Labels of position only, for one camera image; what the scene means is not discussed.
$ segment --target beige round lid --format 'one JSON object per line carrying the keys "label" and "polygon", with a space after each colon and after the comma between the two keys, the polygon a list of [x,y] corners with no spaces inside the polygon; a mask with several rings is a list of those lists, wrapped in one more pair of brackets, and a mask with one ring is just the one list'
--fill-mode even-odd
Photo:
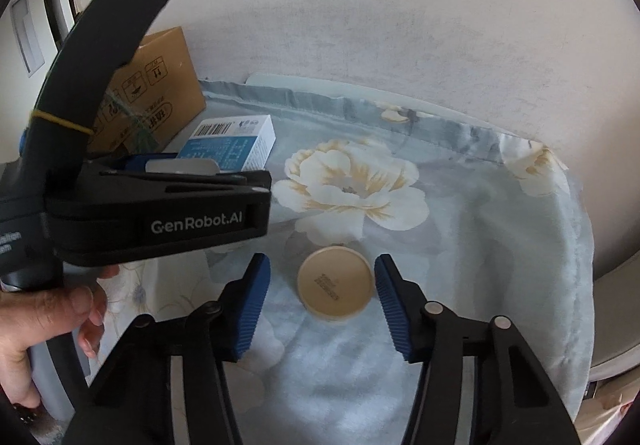
{"label": "beige round lid", "polygon": [[346,247],[315,251],[298,271],[298,294],[314,315],[343,320],[362,311],[373,294],[367,260]]}

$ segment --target light blue fabric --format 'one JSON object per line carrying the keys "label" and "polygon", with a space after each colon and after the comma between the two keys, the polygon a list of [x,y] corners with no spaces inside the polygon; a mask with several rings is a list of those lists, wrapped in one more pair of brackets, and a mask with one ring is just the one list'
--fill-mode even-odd
{"label": "light blue fabric", "polygon": [[[593,348],[593,241],[580,186],[547,148],[413,111],[394,112],[400,118],[392,122],[384,109],[364,101],[229,83],[202,86],[206,111],[170,149],[179,149],[207,117],[270,114],[277,137],[268,161],[274,183],[268,235],[207,252],[215,283],[238,278],[256,251],[271,258],[263,310],[269,335],[258,327],[246,381],[230,386],[234,405],[247,393],[254,400],[245,396],[244,407],[236,408],[246,445],[401,442],[420,366],[407,365],[394,350],[378,299],[348,322],[331,324],[307,313],[296,293],[306,256],[318,243],[340,239],[350,239],[346,245],[371,263],[390,253],[405,279],[460,316],[509,316],[570,414],[577,414]],[[376,158],[393,167],[388,176],[403,178],[389,185],[387,176],[372,199],[374,188],[358,190],[355,166]],[[340,165],[351,167],[338,172]],[[332,180],[342,181],[329,189],[309,184],[318,169],[335,171]],[[375,210],[381,198],[386,206],[380,208],[388,209],[383,214]],[[338,208],[351,200],[360,203]],[[407,213],[409,201],[415,207]],[[322,224],[318,216],[327,212],[350,213],[346,233]],[[469,374],[465,382],[468,390]],[[465,402],[463,415],[469,414]]]}

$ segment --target yellow band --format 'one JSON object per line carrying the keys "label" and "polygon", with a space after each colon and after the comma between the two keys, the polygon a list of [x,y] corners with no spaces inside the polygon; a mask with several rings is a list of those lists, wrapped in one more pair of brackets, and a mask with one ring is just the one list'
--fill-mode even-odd
{"label": "yellow band", "polygon": [[74,124],[69,120],[65,120],[64,118],[57,117],[56,115],[52,115],[51,113],[47,113],[45,111],[33,110],[31,112],[31,118],[33,117],[38,117],[38,118],[42,118],[43,120],[48,120],[49,122],[62,126],[63,128],[78,131],[80,133],[84,133],[85,135],[94,134],[94,130],[90,130],[89,128],[86,128],[79,124]]}

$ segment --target human hand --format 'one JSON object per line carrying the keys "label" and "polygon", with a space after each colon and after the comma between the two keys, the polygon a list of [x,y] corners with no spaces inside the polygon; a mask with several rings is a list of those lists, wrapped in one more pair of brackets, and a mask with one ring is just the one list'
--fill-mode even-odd
{"label": "human hand", "polygon": [[[106,266],[108,279],[118,266]],[[0,386],[11,403],[29,409],[40,405],[40,393],[31,380],[27,349],[80,327],[78,344],[89,358],[97,356],[104,333],[107,295],[97,285],[72,290],[0,293]]]}

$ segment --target silver screw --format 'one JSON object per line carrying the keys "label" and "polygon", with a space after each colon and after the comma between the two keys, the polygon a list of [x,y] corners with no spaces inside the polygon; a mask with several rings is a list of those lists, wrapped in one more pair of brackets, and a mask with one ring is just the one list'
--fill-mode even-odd
{"label": "silver screw", "polygon": [[209,314],[209,315],[213,315],[214,313],[218,313],[220,310],[222,310],[222,307],[220,306],[220,304],[218,303],[211,303],[207,306],[207,308],[205,309],[204,313]]}
{"label": "silver screw", "polygon": [[424,310],[427,313],[431,313],[431,315],[439,315],[439,314],[442,313],[444,308],[442,307],[442,304],[432,300],[432,301],[429,301],[427,304],[424,305]]}
{"label": "silver screw", "polygon": [[494,324],[495,327],[500,328],[501,330],[508,330],[511,327],[511,321],[502,315],[494,319]]}

